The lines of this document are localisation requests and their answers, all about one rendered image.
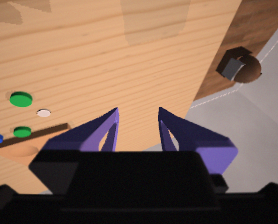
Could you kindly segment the green disc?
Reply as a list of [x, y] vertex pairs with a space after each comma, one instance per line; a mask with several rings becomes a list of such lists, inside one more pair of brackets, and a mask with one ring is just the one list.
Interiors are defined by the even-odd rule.
[[17, 107], [28, 107], [32, 104], [32, 99], [30, 94], [17, 91], [11, 94], [10, 103]]
[[31, 128], [27, 126], [19, 126], [14, 128], [13, 135], [16, 137], [27, 137], [31, 134]]

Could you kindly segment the orange tray with round pockets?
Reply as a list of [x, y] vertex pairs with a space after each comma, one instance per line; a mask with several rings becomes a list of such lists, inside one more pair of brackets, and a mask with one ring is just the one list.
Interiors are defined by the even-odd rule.
[[27, 137], [13, 137], [0, 143], [0, 156], [28, 166], [47, 140], [72, 129], [68, 123], [31, 132]]

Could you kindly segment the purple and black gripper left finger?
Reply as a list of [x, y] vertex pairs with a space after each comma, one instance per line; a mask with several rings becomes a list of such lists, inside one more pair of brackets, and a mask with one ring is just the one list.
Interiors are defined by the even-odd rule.
[[[111, 128], [110, 128], [111, 127]], [[109, 129], [110, 128], [110, 129]], [[49, 138], [41, 150], [99, 151], [99, 144], [108, 133], [101, 151], [115, 151], [119, 128], [118, 107], [104, 115]]]

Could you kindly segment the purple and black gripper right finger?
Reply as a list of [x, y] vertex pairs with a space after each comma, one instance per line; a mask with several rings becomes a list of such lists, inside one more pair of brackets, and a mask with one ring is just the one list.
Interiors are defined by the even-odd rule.
[[[238, 154], [237, 147], [226, 136], [197, 125], [159, 107], [159, 133], [162, 151], [198, 152], [210, 175], [222, 175]], [[171, 136], [179, 144], [176, 149]]]

